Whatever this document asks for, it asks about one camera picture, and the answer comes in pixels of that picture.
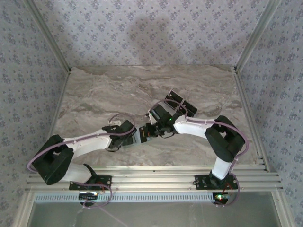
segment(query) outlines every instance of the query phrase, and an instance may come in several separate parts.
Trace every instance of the marble surface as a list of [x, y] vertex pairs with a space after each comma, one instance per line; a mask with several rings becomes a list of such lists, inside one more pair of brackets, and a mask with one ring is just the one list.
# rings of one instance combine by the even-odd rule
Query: marble surface
[[[137, 124], [148, 122], [148, 109], [173, 89], [198, 108], [203, 119], [227, 116], [252, 142], [229, 67], [105, 66], [72, 68], [54, 134], [75, 137], [108, 125], [116, 112], [131, 114]], [[254, 164], [256, 149], [239, 164]], [[92, 166], [213, 165], [216, 155], [207, 140], [191, 135], [154, 138], [112, 153], [93, 151], [74, 159]]]

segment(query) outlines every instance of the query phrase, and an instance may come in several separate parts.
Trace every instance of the pink wire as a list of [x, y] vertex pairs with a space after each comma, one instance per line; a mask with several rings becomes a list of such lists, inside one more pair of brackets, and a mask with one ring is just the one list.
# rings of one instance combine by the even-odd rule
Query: pink wire
[[76, 140], [68, 140], [68, 141], [64, 141], [64, 142], [61, 142], [61, 143], [57, 143], [57, 144], [54, 144], [46, 149], [44, 149], [43, 151], [41, 151], [39, 154], [37, 154], [36, 156], [34, 156], [27, 164], [27, 168], [28, 170], [34, 172], [34, 173], [37, 173], [36, 170], [32, 169], [31, 165], [33, 162], [35, 162], [39, 157], [41, 157], [43, 154], [45, 154], [46, 152], [50, 151], [51, 149], [54, 149], [54, 148], [57, 148], [59, 146], [62, 146], [62, 145], [66, 145], [66, 144], [71, 144], [71, 143], [77, 143], [77, 142], [80, 142], [80, 141], [83, 141], [83, 140], [88, 140], [88, 139], [91, 139], [91, 138], [95, 138], [95, 137], [98, 137], [98, 136], [124, 136], [124, 135], [127, 135], [129, 133], [131, 133], [134, 129], [135, 129], [135, 121], [133, 119], [133, 117], [131, 115], [128, 115], [128, 114], [122, 114], [122, 113], [118, 113], [118, 114], [115, 114], [111, 119], [109, 119], [109, 122], [111, 122], [113, 120], [113, 118], [119, 116], [119, 115], [124, 115], [124, 116], [127, 116], [129, 118], [132, 119], [133, 121], [133, 127], [131, 130], [127, 131], [127, 132], [123, 132], [123, 133], [101, 133], [101, 134], [93, 134], [93, 135], [89, 135], [89, 136], [83, 136], [83, 137], [80, 137]]
[[114, 215], [112, 215], [111, 213], [109, 213], [107, 210], [105, 210], [104, 208], [100, 208], [104, 213], [106, 213], [107, 215], [111, 216], [113, 219], [115, 219], [117, 222], [119, 222], [120, 224], [124, 225], [125, 227], [129, 227], [127, 224], [125, 224], [123, 221], [119, 220], [118, 218], [116, 218]]
[[[230, 129], [236, 131], [238, 134], [240, 134], [240, 135], [242, 136], [242, 138], [243, 138], [244, 141], [245, 141], [246, 148], [245, 148], [245, 150], [244, 150], [243, 152], [241, 152], [240, 154], [238, 154], [238, 155], [236, 155], [236, 156], [234, 157], [234, 161], [233, 161], [233, 163], [232, 163], [232, 165], [231, 165], [231, 167], [230, 167], [229, 172], [232, 170], [232, 168], [233, 168], [233, 166], [235, 165], [235, 163], [236, 163], [238, 157], [244, 155], [244, 154], [249, 150], [249, 141], [248, 141], [247, 137], [245, 136], [245, 134], [244, 134], [243, 132], [241, 132], [241, 131], [238, 130], [237, 128], [235, 128], [235, 127], [233, 127], [233, 126], [231, 126], [231, 125], [229, 125], [229, 124], [223, 123], [223, 122], [216, 122], [216, 121], [195, 121], [195, 120], [191, 120], [191, 119], [189, 119], [189, 118], [187, 117], [187, 114], [188, 114], [187, 108], [186, 108], [184, 105], [182, 105], [181, 103], [179, 103], [179, 102], [177, 102], [177, 101], [175, 101], [175, 100], [170, 100], [170, 99], [163, 99], [163, 100], [160, 100], [160, 101], [156, 102], [152, 108], [154, 108], [156, 105], [158, 105], [158, 104], [161, 103], [161, 102], [174, 102], [174, 103], [178, 104], [179, 106], [183, 107], [184, 110], [186, 111], [186, 112], [185, 112], [185, 118], [186, 118], [186, 120], [189, 121], [189, 122], [192, 122], [192, 123], [200, 123], [200, 124], [218, 124], [218, 125], [222, 125], [222, 126], [228, 127], [228, 128], [230, 128]], [[130, 117], [130, 118], [133, 120], [133, 127], [132, 127], [131, 130], [129, 130], [129, 131], [127, 131], [127, 132], [124, 132], [124, 133], [101, 133], [101, 134], [93, 134], [93, 135], [89, 135], [89, 136], [80, 137], [80, 138], [78, 138], [77, 140], [69, 140], [69, 141], [64, 141], [64, 142], [61, 142], [61, 143], [52, 145], [52, 146], [46, 148], [45, 150], [43, 150], [42, 152], [40, 152], [39, 154], [37, 154], [35, 157], [33, 157], [33, 158], [29, 161], [29, 163], [27, 164], [28, 170], [37, 173], [36, 170], [34, 170], [34, 169], [31, 168], [32, 163], [33, 163], [34, 161], [36, 161], [39, 157], [41, 157], [43, 154], [45, 154], [46, 152], [48, 152], [48, 151], [50, 151], [51, 149], [54, 149], [54, 148], [56, 148], [56, 147], [59, 147], [59, 146], [62, 146], [62, 145], [66, 145], [66, 144], [75, 143], [75, 142], [80, 142], [80, 141], [83, 141], [83, 140], [88, 140], [88, 139], [91, 139], [91, 138], [94, 138], [94, 137], [98, 137], [98, 136], [108, 136], [108, 135], [111, 135], [111, 136], [124, 136], [124, 135], [127, 135], [127, 134], [131, 133], [131, 132], [135, 129], [135, 121], [134, 121], [134, 119], [133, 119], [132, 116], [130, 116], [130, 115], [128, 115], [128, 114], [124, 114], [124, 113], [123, 113], [123, 114], [122, 114], [122, 113], [118, 113], [118, 114], [115, 114], [115, 115], [109, 120], [109, 122], [111, 122], [111, 121], [113, 120], [113, 118], [116, 117], [116, 116], [118, 116], [118, 115], [126, 115], [126, 116]], [[235, 178], [236, 181], [237, 181], [238, 193], [237, 193], [237, 195], [236, 195], [236, 198], [235, 198], [231, 203], [229, 203], [229, 204], [227, 204], [227, 205], [232, 205], [232, 204], [234, 204], [234, 203], [236, 202], [236, 200], [238, 199], [239, 192], [240, 192], [239, 181], [237, 180], [237, 178], [236, 178], [236, 176], [235, 176], [234, 174], [232, 174], [232, 173], [230, 173], [230, 174], [233, 175], [234, 178]], [[110, 192], [109, 199], [108, 199], [105, 203], [103, 203], [103, 204], [101, 204], [101, 205], [98, 205], [98, 206], [94, 206], [94, 207], [86, 207], [85, 204], [86, 204], [87, 202], [92, 202], [92, 203], [94, 203], [93, 201], [86, 200], [86, 201], [83, 203], [83, 207], [84, 207], [84, 208], [87, 208], [87, 209], [102, 208], [102, 207], [104, 207], [104, 206], [106, 206], [107, 204], [110, 203], [110, 201], [111, 201], [111, 199], [112, 199], [112, 196], [113, 196], [113, 193], [112, 193], [112, 190], [111, 190], [110, 187], [108, 187], [108, 186], [106, 186], [106, 185], [104, 185], [104, 184], [85, 184], [85, 183], [79, 183], [79, 182], [75, 182], [75, 183], [78, 184], [78, 185], [82, 185], [82, 186], [100, 186], [100, 187], [105, 187], [105, 188], [107, 188], [107, 189], [109, 190], [109, 192]]]

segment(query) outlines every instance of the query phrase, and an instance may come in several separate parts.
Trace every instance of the glass panel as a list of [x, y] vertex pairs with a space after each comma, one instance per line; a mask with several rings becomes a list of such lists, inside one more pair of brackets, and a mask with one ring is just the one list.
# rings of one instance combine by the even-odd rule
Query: glass panel
[[208, 203], [36, 203], [27, 227], [279, 227], [271, 193], [241, 193], [230, 207]]

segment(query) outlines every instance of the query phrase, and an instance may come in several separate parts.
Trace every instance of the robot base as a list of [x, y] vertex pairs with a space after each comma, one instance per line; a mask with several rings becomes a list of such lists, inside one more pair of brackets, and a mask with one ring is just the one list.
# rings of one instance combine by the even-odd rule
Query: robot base
[[[104, 184], [107, 187], [110, 188], [112, 183], [112, 176], [95, 176], [95, 182], [99, 184]], [[70, 188], [71, 191], [106, 191], [107, 188], [102, 188], [100, 186], [82, 186], [78, 185], [74, 182], [70, 182]]]
[[238, 189], [237, 181], [233, 175], [227, 175], [223, 180], [214, 183], [211, 175], [195, 175], [193, 185], [197, 190], [224, 190]]

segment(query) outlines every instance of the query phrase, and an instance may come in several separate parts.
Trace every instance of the wall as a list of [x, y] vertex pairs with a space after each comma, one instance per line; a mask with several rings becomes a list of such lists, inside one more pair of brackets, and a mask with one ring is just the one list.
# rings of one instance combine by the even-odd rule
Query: wall
[[235, 65], [267, 0], [35, 0], [70, 66]]
[[241, 72], [269, 161], [303, 226], [303, 3], [282, 0]]
[[66, 73], [22, 0], [1, 0], [0, 9], [0, 226], [9, 227]]

